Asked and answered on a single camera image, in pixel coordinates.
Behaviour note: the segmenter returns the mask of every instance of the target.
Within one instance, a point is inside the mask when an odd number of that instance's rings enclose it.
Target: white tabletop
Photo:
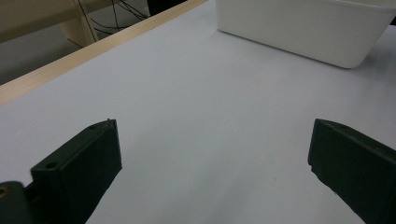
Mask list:
[[[209,1],[0,105],[0,182],[85,127],[119,126],[123,169],[88,223],[361,224],[311,173],[316,118],[396,148],[396,29],[361,66],[216,28]]]

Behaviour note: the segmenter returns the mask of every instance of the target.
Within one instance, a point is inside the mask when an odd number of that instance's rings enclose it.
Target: white plastic bin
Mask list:
[[[344,68],[358,66],[396,16],[396,0],[216,0],[218,27]]]

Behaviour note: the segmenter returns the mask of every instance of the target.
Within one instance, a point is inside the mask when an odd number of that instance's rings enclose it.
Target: gray floor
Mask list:
[[[146,1],[128,0],[133,7],[148,14]],[[139,22],[132,13],[116,6],[119,26],[129,26]],[[97,29],[108,33],[116,33],[113,7],[106,7],[90,14],[91,18],[107,27],[95,24]],[[109,34],[97,31],[100,38]],[[0,44],[0,85],[17,77],[23,76],[48,63],[54,62],[67,54],[81,49],[80,46],[64,37],[59,25],[25,35]]]

